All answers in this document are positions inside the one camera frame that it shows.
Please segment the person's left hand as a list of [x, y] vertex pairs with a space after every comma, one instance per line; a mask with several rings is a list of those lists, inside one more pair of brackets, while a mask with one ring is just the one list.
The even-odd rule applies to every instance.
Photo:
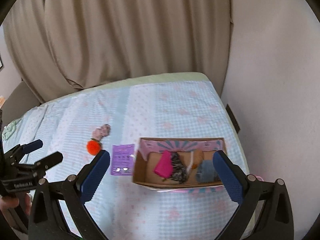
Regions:
[[[1, 196], [1, 212], [3, 215], [8, 218], [10, 217], [9, 209], [14, 209], [19, 206], [19, 199], [17, 197], [2, 197]], [[29, 193], [24, 194], [24, 203], [25, 203], [25, 214], [30, 215], [31, 212], [31, 195]]]

